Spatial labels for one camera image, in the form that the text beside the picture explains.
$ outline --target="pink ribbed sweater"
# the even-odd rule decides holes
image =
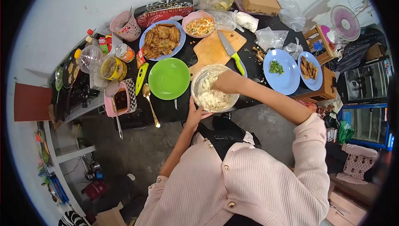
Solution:
[[[319,225],[329,208],[326,128],[312,114],[294,133],[293,173],[248,143],[235,143],[222,162],[198,134],[170,177],[148,188],[136,225],[222,226],[234,213],[262,225]]]

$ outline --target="green bag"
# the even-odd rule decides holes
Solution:
[[[344,144],[349,139],[355,131],[350,127],[350,124],[346,120],[340,120],[340,131],[338,132],[338,143]]]

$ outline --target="black countertop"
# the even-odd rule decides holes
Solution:
[[[255,15],[254,17],[259,19],[258,29],[270,27],[274,31],[288,30],[289,33],[287,35],[287,38],[285,39],[283,46],[286,46],[289,43],[296,43],[295,38],[297,37],[299,39],[299,43],[303,46],[304,51],[310,51],[302,32],[295,32],[292,29],[289,29],[285,24],[283,24],[280,21],[278,16],[268,17],[268,16]],[[263,73],[262,64],[260,64],[255,55],[253,55],[254,51],[252,50],[252,46],[255,46],[254,41],[256,40],[256,36],[248,29],[244,30],[245,31],[242,33],[241,31],[236,29],[238,33],[240,33],[243,37],[247,39],[246,44],[237,53],[247,69],[248,78],[270,88],[270,86],[266,83],[266,78]],[[183,48],[173,57],[181,59],[189,67],[196,64],[197,56],[194,53],[193,48],[195,45],[197,45],[197,43],[200,40],[201,39],[192,38],[189,35],[187,35],[186,42],[184,43]],[[125,42],[125,43],[129,45],[137,53],[139,49],[138,42],[139,39],[131,43],[130,42]],[[149,60],[148,63],[149,66],[146,78],[144,80],[144,84],[148,83],[148,74],[150,73],[152,66],[157,62]],[[226,64],[226,66],[239,73],[239,71],[235,67],[234,59],[231,59]],[[130,63],[127,63],[127,67],[128,71],[125,79],[133,78],[135,80],[137,78],[137,73],[138,73],[136,61],[134,60]],[[154,95],[150,96],[152,107],[154,108],[154,112],[161,125],[169,122],[181,121],[187,118],[188,101],[190,98],[190,88],[191,88],[191,83],[188,86],[185,93],[182,94],[179,98],[177,98],[177,110],[175,109],[174,100],[162,100]],[[306,94],[309,92],[312,92],[312,90],[308,89],[301,80],[298,89],[295,91],[295,93],[289,95],[289,97],[293,97],[300,94]],[[237,103],[234,105],[234,109],[247,108],[258,104],[260,104],[260,102],[257,100],[240,95]],[[154,124],[154,119],[152,117],[150,104],[148,103],[147,99],[143,97],[142,90],[137,95],[137,110],[133,113],[123,114],[119,116],[119,120],[121,122],[122,129],[140,128]]]

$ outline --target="wooden crate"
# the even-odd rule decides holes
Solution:
[[[301,94],[294,96],[294,99],[303,99],[311,103],[321,102],[327,99],[334,99],[337,97],[337,88],[334,87],[334,92],[332,89],[333,78],[335,77],[334,72],[328,68],[322,66],[323,73],[323,83],[319,90],[313,91],[307,94]]]

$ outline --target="blue plate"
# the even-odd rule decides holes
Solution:
[[[174,20],[162,20],[162,21],[159,21],[159,22],[156,22],[156,23],[152,24],[150,27],[148,27],[144,31],[144,33],[140,37],[140,42],[138,43],[138,46],[140,47],[140,49],[144,45],[144,38],[146,36],[147,31],[149,31],[150,29],[154,28],[155,25],[157,25],[159,23],[172,23],[172,24],[176,25],[176,28],[178,28],[180,30],[180,41],[178,43],[178,46],[176,46],[176,48],[174,48],[172,50],[172,54],[167,54],[167,55],[161,54],[161,56],[158,57],[157,59],[148,59],[148,60],[160,61],[162,59],[172,57],[172,56],[176,55],[176,53],[179,52],[180,49],[183,48],[184,42],[186,41],[186,33],[184,32],[181,24],[179,24],[178,22],[176,22]]]
[[[278,73],[269,72],[270,62],[273,60],[282,66],[284,73],[280,74],[280,76]],[[300,70],[292,56],[281,49],[273,49],[266,54],[263,61],[263,72],[272,89],[281,94],[292,94],[298,89]]]
[[[311,90],[319,90],[321,88],[322,84],[323,84],[323,73],[322,73],[322,69],[320,68],[320,64],[317,61],[316,57],[314,57],[311,53],[304,51],[301,54],[299,54],[299,56],[298,56],[298,67],[299,67],[299,70],[300,70],[300,63],[301,63],[301,57],[302,56],[304,56],[307,59],[308,62],[310,62],[314,66],[318,67],[319,71],[317,72],[317,77],[316,77],[315,80],[314,79],[308,79],[307,80],[307,79],[303,78],[302,71],[299,71],[300,72],[300,76],[301,76],[303,82],[306,84],[306,86],[309,89],[311,89]]]

